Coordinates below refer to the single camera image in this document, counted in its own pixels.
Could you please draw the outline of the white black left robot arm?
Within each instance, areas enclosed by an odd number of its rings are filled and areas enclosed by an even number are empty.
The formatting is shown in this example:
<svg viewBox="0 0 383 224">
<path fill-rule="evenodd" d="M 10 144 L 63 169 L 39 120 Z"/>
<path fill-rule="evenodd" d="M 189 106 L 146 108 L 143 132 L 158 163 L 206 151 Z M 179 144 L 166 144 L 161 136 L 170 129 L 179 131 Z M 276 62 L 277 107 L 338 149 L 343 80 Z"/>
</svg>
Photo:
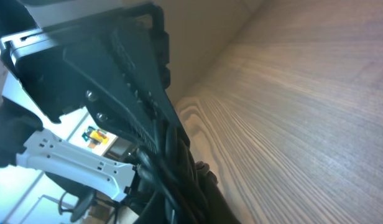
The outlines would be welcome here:
<svg viewBox="0 0 383 224">
<path fill-rule="evenodd" d="M 78 220 L 98 192 L 138 213 L 138 223 L 202 223 L 205 198 L 189 138 L 166 94 L 169 36 L 152 2 L 92 11 L 39 26 L 31 6 L 75 8 L 73 1 L 0 1 L 0 66 L 53 123 L 86 108 L 97 126 L 136 145 L 123 160 L 60 139 L 30 110 L 2 95 L 0 167 L 44 171 L 78 197 Z"/>
</svg>

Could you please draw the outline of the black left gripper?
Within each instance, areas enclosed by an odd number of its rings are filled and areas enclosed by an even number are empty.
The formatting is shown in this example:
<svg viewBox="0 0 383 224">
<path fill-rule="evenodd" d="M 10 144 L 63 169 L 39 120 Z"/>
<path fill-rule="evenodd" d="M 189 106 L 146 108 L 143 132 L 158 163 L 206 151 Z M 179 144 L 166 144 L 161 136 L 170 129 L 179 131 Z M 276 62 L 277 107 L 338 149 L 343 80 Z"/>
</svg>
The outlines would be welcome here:
<svg viewBox="0 0 383 224">
<path fill-rule="evenodd" d="M 0 59 L 54 123 L 86 107 L 103 129 L 146 147 L 190 140 L 167 96 L 169 36 L 153 2 L 0 38 Z"/>
</svg>

